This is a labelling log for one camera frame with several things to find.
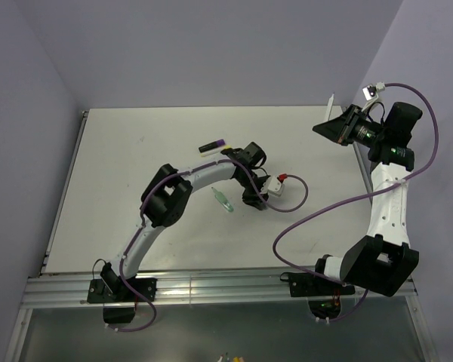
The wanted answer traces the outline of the green translucent marker pen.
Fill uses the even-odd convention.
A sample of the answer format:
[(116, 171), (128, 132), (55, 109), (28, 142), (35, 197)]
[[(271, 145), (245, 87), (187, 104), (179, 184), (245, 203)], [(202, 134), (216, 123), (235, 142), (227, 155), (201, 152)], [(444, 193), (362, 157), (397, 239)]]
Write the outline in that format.
[(233, 205), (227, 199), (224, 193), (217, 190), (215, 187), (211, 187), (212, 192), (214, 193), (215, 199), (221, 204), (221, 206), (229, 213), (234, 211)]

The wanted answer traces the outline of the white grey-tip pen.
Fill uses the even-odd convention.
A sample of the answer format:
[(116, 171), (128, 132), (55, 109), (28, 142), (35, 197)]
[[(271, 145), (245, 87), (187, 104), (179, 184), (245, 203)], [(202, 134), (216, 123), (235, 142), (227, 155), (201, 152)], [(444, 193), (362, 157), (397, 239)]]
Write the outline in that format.
[(332, 107), (333, 107), (333, 105), (334, 105), (334, 97), (335, 97), (335, 93), (333, 93), (333, 94), (328, 98), (328, 103), (327, 103), (327, 106), (326, 106), (326, 109), (325, 109), (325, 117), (324, 117), (324, 121), (329, 121), (329, 120), (330, 120)]

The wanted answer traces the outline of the white yellow-tip pen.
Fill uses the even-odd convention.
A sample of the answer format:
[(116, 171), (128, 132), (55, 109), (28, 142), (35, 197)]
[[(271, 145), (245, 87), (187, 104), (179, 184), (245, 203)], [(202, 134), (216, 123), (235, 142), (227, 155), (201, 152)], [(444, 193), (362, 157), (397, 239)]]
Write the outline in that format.
[(202, 158), (207, 158), (207, 157), (211, 157), (211, 156), (216, 155), (216, 154), (220, 154), (222, 151), (226, 151), (226, 150), (227, 150), (227, 149), (226, 149), (226, 150), (223, 150), (223, 147), (218, 147), (218, 148), (216, 148), (216, 149), (212, 149), (212, 150), (209, 150), (209, 151), (207, 151), (207, 152), (202, 152), (202, 153), (200, 154), (200, 156), (201, 156)]

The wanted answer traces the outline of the black purple marker pen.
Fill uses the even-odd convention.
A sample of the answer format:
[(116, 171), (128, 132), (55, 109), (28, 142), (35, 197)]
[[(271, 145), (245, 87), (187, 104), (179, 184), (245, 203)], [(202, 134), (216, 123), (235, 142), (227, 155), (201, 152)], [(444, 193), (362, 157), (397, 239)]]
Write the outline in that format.
[(216, 142), (216, 140), (213, 141), (213, 142), (210, 142), (210, 143), (207, 143), (205, 145), (202, 145), (202, 146), (198, 147), (199, 152), (200, 153), (207, 152), (209, 150), (218, 148), (218, 147), (216, 147), (215, 142)]

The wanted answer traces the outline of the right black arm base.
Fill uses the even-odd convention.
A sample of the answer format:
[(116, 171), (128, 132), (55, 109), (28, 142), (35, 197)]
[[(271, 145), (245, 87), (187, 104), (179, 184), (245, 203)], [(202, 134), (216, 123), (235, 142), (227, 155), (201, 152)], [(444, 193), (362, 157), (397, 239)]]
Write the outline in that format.
[(309, 273), (284, 272), (279, 277), (288, 284), (291, 298), (308, 298), (310, 311), (316, 320), (330, 321), (341, 314), (341, 297), (352, 296), (353, 286), (342, 287)]

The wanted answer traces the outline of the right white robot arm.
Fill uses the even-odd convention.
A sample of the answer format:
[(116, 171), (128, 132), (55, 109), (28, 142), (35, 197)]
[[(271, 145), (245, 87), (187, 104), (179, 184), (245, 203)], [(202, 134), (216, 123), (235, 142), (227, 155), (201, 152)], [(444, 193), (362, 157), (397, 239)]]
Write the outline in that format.
[(422, 111), (408, 103), (393, 104), (381, 123), (351, 105), (340, 116), (317, 124), (313, 131), (342, 146), (359, 143), (368, 148), (373, 195), (366, 235), (342, 257), (325, 255), (316, 263), (313, 289), (330, 293), (338, 281), (391, 297), (418, 266), (419, 252), (407, 233), (408, 176), (414, 152), (408, 147), (411, 131)]

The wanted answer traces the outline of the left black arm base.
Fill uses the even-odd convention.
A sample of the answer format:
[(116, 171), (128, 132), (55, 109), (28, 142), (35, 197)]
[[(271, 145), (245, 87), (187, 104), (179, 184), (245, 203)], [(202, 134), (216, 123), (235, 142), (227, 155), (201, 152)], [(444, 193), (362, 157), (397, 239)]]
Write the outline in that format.
[[(156, 278), (132, 278), (130, 285), (149, 301), (153, 302), (156, 296)], [(138, 303), (140, 298), (124, 285), (121, 285), (118, 293), (109, 290), (102, 279), (94, 279), (90, 282), (87, 303), (103, 305), (103, 321), (112, 325), (129, 324), (133, 321), (136, 307), (107, 307), (109, 304)]]

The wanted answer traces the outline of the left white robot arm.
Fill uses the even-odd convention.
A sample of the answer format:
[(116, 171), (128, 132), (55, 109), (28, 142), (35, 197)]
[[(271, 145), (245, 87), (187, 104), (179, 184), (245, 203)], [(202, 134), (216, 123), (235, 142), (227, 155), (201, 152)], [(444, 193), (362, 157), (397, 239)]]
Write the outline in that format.
[(254, 171), (266, 160), (264, 150), (251, 142), (243, 149), (225, 149), (208, 163), (183, 171), (162, 165), (141, 196), (138, 230), (116, 258), (104, 263), (100, 277), (91, 281), (88, 302), (123, 302), (129, 298), (145, 255), (157, 237), (180, 220), (194, 192), (234, 179), (244, 189), (242, 202), (265, 210), (268, 195), (260, 190), (269, 177)]

